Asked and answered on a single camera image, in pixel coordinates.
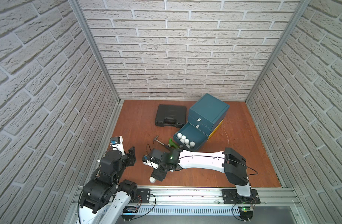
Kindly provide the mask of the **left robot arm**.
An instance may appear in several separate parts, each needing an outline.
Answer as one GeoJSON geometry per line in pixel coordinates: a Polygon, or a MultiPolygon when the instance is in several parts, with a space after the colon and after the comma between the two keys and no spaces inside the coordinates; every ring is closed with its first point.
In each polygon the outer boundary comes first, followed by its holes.
{"type": "Polygon", "coordinates": [[[135,148],[127,154],[107,151],[100,160],[95,177],[82,189],[78,201],[79,224],[115,224],[124,208],[137,197],[137,183],[120,182],[126,167],[136,162],[135,148]]]}

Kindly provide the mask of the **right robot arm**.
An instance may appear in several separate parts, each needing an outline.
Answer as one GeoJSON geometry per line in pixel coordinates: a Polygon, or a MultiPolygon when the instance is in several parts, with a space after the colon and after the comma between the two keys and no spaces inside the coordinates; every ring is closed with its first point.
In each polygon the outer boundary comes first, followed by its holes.
{"type": "Polygon", "coordinates": [[[232,148],[213,153],[192,152],[185,149],[172,149],[169,153],[152,149],[142,158],[143,164],[153,168],[150,182],[163,181],[168,172],[184,169],[208,169],[226,175],[228,181],[236,186],[239,197],[250,198],[251,186],[246,159],[232,148]]]}

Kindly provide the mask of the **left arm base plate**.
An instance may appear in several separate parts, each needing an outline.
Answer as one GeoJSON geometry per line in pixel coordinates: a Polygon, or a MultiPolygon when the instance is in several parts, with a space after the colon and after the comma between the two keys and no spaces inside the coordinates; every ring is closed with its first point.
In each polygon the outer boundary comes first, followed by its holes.
{"type": "Polygon", "coordinates": [[[149,203],[150,199],[150,188],[139,188],[136,193],[136,197],[132,203],[139,203],[142,200],[142,204],[149,203]]]}

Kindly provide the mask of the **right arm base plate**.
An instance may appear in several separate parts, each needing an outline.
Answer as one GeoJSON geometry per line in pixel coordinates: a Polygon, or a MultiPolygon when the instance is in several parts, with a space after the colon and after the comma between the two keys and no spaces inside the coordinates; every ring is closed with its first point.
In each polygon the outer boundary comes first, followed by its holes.
{"type": "Polygon", "coordinates": [[[224,204],[260,204],[260,197],[255,189],[251,189],[250,197],[240,196],[236,189],[221,190],[224,204]]]}

